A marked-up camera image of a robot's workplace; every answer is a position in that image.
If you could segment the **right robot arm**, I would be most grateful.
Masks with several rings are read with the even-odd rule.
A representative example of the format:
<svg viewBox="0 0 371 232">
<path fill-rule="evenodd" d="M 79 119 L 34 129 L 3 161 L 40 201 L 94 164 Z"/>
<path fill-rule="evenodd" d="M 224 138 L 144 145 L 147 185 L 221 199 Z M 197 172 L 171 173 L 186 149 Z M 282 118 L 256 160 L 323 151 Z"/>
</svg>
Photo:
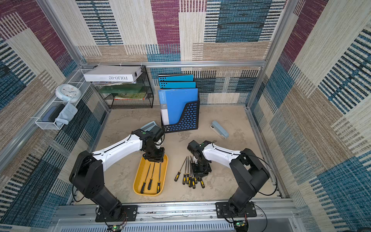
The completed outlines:
<svg viewBox="0 0 371 232">
<path fill-rule="evenodd" d="M 257 215 L 250 200 L 270 178 L 269 171 L 262 164 L 264 160 L 257 157 L 250 149 L 229 150 L 214 145 L 210 141 L 198 144 L 193 140 L 188 144 L 187 149 L 193 155 L 191 167 L 199 182 L 212 171 L 210 166 L 212 162 L 229 167 L 235 177 L 238 184 L 236 192 L 228 202 L 215 204 L 219 218 L 245 218 Z"/>
</svg>

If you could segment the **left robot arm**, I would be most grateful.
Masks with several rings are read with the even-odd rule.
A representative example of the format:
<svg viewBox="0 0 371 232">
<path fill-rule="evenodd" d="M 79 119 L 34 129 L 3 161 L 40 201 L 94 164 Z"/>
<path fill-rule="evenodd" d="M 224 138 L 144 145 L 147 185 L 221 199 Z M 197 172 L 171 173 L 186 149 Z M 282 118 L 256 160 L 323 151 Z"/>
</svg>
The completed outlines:
<svg viewBox="0 0 371 232">
<path fill-rule="evenodd" d="M 104 219 L 124 219 L 122 203 L 104 183 L 104 172 L 126 156 L 142 151 L 150 162 L 163 162 L 165 149 L 161 147 L 164 132 L 159 126 L 151 130 L 137 129 L 123 140 L 92 153 L 81 152 L 72 168 L 69 180 L 83 196 L 97 206 Z"/>
</svg>

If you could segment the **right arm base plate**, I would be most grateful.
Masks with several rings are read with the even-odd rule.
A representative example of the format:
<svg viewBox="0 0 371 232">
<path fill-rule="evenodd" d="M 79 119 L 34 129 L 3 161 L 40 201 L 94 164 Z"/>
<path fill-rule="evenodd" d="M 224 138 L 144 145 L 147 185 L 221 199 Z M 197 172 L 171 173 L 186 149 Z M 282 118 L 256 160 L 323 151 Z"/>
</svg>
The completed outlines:
<svg viewBox="0 0 371 232">
<path fill-rule="evenodd" d="M 247 202 L 242 207 L 237 207 L 228 202 L 215 203 L 218 218 L 252 218 L 256 217 L 256 208 L 252 202 Z"/>
</svg>

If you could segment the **file tool horizontal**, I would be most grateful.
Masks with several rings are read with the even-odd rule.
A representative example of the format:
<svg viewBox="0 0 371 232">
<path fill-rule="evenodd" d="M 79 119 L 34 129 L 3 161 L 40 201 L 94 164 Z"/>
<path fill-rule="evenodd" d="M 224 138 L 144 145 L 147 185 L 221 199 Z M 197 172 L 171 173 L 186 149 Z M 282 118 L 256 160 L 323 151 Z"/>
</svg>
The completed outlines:
<svg viewBox="0 0 371 232">
<path fill-rule="evenodd" d="M 147 170 L 147 174 L 146 174 L 146 178 L 145 178 L 145 180 L 144 180 L 144 182 L 142 184 L 141 191 L 140 191 L 141 194 L 144 194 L 144 190 L 145 190 L 145 186 L 146 186 L 146 181 L 147 181 L 147 178 L 148 178 L 148 175 L 149 175 L 150 168 L 151 168 L 151 164 L 149 164 L 149 167 L 148 167 L 148 170 Z"/>
</svg>

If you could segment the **file tool diagonal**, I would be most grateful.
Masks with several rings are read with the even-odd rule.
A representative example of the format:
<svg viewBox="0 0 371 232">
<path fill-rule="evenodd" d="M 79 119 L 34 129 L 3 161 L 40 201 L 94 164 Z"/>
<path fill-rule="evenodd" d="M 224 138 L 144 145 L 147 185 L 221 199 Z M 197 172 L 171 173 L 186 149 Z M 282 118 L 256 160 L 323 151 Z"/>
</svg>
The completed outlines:
<svg viewBox="0 0 371 232">
<path fill-rule="evenodd" d="M 155 165 L 156 165 L 156 163 L 154 162 L 153 165 L 152 165 L 152 166 L 153 166 L 153 169 L 152 169 L 152 175 L 151 175 L 151 178 L 150 178 L 150 181 L 149 181 L 148 187 L 147 187 L 148 190 L 151 190 Z"/>
</svg>

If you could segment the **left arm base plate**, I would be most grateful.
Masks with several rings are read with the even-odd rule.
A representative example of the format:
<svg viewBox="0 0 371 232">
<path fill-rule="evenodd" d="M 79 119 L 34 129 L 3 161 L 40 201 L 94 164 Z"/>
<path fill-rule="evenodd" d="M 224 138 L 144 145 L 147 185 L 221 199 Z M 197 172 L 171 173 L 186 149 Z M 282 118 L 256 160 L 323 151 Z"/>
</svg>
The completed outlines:
<svg viewBox="0 0 371 232">
<path fill-rule="evenodd" d="M 95 222 L 132 222 L 136 220 L 138 205 L 122 205 L 121 208 L 116 207 L 112 212 L 98 207 Z"/>
</svg>

